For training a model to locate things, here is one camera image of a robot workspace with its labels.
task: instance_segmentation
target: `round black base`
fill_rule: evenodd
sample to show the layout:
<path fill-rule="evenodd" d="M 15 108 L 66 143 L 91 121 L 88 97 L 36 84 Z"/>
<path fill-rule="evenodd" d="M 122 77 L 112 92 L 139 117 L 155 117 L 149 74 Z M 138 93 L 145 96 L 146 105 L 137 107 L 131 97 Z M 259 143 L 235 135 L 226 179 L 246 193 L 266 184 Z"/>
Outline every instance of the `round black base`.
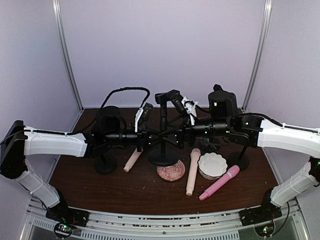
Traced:
<path fill-rule="evenodd" d="M 228 164 L 228 168 L 237 165 L 240 170 L 246 170 L 249 167 L 249 158 L 247 157 L 247 155 L 243 155 L 243 157 L 241 159 L 238 159 L 240 155 L 239 151 L 235 151 L 232 152 L 228 159 L 226 160 L 226 163 Z"/>
<path fill-rule="evenodd" d="M 117 168 L 117 159 L 109 154 L 104 155 L 105 161 L 101 157 L 98 157 L 94 161 L 94 169 L 99 174 L 109 174 L 112 173 Z"/>
<path fill-rule="evenodd" d="M 221 143 L 218 138 L 214 137 L 210 140 L 208 137 L 203 137 L 200 140 L 200 149 L 205 153 L 215 153 L 221 147 Z"/>
<path fill-rule="evenodd" d="M 154 165 L 167 167 L 179 161 L 179 155 L 172 150 L 166 150 L 165 154 L 160 153 L 160 149 L 154 149 L 148 154 L 148 161 Z"/>

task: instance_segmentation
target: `white wall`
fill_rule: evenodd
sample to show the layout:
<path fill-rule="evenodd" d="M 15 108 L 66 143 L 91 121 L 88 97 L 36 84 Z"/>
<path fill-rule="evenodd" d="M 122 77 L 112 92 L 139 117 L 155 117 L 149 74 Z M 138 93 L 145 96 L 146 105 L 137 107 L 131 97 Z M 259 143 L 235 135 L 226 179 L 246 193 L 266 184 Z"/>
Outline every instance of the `white wall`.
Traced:
<path fill-rule="evenodd" d="M 0 0 L 0 139 L 15 120 L 69 131 L 79 114 L 63 62 L 52 1 Z M 43 178 L 55 156 L 30 159 Z M 18 239 L 30 196 L 0 175 L 0 240 Z"/>
<path fill-rule="evenodd" d="M 241 106 L 255 60 L 264 0 L 64 0 L 61 12 L 84 107 L 113 89 L 171 89 L 208 105 L 215 83 Z M 137 107 L 144 93 L 118 93 L 110 104 Z"/>
<path fill-rule="evenodd" d="M 263 60 L 248 110 L 287 124 L 320 127 L 320 1 L 274 0 Z M 287 180 L 309 156 L 269 149 Z M 311 239 L 320 236 L 320 189 L 299 196 Z"/>

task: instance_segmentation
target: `pink microphone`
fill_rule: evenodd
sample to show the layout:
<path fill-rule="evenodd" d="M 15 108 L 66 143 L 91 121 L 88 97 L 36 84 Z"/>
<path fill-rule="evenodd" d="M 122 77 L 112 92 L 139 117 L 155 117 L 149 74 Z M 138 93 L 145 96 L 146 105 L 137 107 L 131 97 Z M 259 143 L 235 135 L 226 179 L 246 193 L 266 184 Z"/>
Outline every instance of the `pink microphone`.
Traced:
<path fill-rule="evenodd" d="M 225 185 L 230 179 L 234 178 L 239 172 L 240 168 L 237 165 L 230 167 L 229 170 L 222 177 L 220 177 L 219 180 L 217 180 L 214 184 L 204 190 L 204 193 L 202 193 L 199 197 L 200 201 L 210 197 L 223 185 Z"/>

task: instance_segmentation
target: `brown tabletop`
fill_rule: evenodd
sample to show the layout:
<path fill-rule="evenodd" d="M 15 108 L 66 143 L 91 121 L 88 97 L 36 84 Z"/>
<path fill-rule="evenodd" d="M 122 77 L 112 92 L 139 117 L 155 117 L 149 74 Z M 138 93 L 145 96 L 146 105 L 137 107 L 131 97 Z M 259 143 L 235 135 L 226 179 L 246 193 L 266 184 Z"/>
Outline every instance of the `brown tabletop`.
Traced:
<path fill-rule="evenodd" d="M 137 109 L 122 108 L 121 115 L 131 123 Z M 95 117 L 95 109 L 86 109 L 76 130 L 81 129 Z M 168 115 L 177 115 L 175 109 L 168 109 Z M 159 126 L 159 109 L 155 108 L 147 122 L 150 127 Z M 186 186 L 190 166 L 190 152 L 194 147 L 177 149 L 180 160 L 186 167 L 185 175 L 175 182 L 167 182 L 157 174 L 157 167 L 147 160 L 143 152 L 129 172 L 123 170 L 130 155 L 135 150 L 112 149 L 118 167 L 107 175 L 97 173 L 93 167 L 94 159 L 61 156 L 50 183 L 62 191 L 71 207 L 122 214 L 171 215 L 196 214 L 228 211 L 261 204 L 266 190 L 277 182 L 270 165 L 260 148 L 248 148 L 249 168 L 241 171 L 235 178 L 204 201 L 199 195 L 213 181 L 203 178 L 199 172 L 192 196 L 186 196 Z M 242 146 L 230 143 L 218 151 L 224 158 Z"/>

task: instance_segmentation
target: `scalloped bowl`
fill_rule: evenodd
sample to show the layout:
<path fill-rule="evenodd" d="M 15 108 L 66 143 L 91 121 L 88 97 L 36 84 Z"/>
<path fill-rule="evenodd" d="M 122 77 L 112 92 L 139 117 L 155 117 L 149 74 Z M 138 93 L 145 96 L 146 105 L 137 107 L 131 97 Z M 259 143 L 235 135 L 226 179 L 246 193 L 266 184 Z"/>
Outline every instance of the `scalloped bowl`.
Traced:
<path fill-rule="evenodd" d="M 198 166 L 200 174 L 209 180 L 219 179 L 228 168 L 227 161 L 215 152 L 202 155 L 198 161 Z"/>

